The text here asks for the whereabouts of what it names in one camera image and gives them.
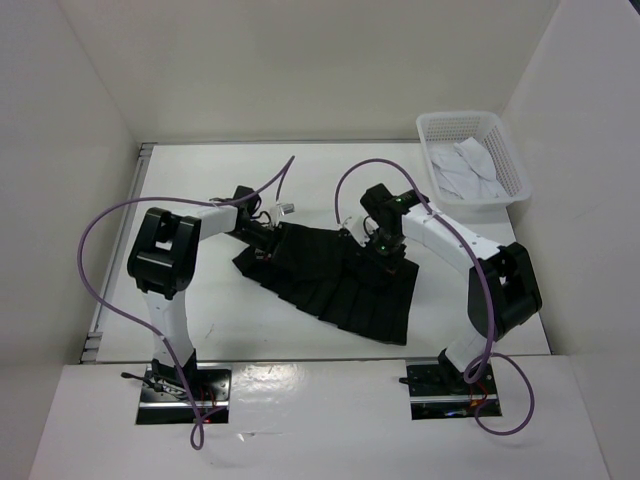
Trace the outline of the black skirt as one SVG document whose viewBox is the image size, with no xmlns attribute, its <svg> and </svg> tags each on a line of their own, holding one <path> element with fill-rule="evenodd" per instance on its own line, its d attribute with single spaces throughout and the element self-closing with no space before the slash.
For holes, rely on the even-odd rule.
<svg viewBox="0 0 640 480">
<path fill-rule="evenodd" d="M 318 320 L 383 344 L 407 344 L 419 265 L 376 265 L 350 234 L 283 222 L 279 253 L 259 260 L 247 247 L 233 259 L 246 278 Z"/>
</svg>

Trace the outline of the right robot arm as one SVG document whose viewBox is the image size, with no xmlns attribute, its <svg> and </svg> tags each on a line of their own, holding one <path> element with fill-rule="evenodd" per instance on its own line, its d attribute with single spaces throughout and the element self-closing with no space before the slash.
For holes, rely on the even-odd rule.
<svg viewBox="0 0 640 480">
<path fill-rule="evenodd" d="M 467 283 L 467 323 L 438 357 L 438 381 L 459 393 L 481 379 L 493 345 L 542 307 L 527 249 L 489 240 L 437 210 L 409 190 L 394 196 L 375 185 L 360 204 L 377 224 L 368 244 L 383 255 L 398 253 L 405 240 L 425 247 L 453 267 Z"/>
</svg>

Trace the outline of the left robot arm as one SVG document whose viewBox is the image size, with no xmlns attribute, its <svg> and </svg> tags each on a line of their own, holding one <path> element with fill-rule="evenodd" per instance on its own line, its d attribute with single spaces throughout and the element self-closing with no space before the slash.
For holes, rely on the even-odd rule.
<svg viewBox="0 0 640 480">
<path fill-rule="evenodd" d="M 262 225 L 255 216 L 261 198 L 239 186 L 230 199 L 215 199 L 184 213 L 152 207 L 145 213 L 127 260 L 127 273 L 150 316 L 154 333 L 152 378 L 180 400 L 203 383 L 188 331 L 186 289 L 191 284 L 201 241 L 226 234 L 258 244 Z"/>
</svg>

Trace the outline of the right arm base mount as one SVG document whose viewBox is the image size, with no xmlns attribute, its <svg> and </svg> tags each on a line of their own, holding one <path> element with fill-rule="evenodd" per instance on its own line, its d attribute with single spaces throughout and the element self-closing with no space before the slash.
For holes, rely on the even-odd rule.
<svg viewBox="0 0 640 480">
<path fill-rule="evenodd" d="M 475 384 L 447 378 L 435 359 L 408 361 L 399 383 L 408 389 L 413 420 L 500 417 L 498 389 L 491 365 Z"/>
</svg>

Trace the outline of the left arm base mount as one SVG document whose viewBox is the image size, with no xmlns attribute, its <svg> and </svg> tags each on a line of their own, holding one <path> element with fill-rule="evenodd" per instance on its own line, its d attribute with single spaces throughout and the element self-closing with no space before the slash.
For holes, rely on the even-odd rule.
<svg viewBox="0 0 640 480">
<path fill-rule="evenodd" d="M 160 380 L 148 366 L 143 375 L 122 372 L 123 379 L 140 386 L 137 425 L 193 424 L 196 420 L 184 386 Z M 232 371 L 227 366 L 199 364 L 191 387 L 205 424 L 226 424 L 229 418 Z"/>
</svg>

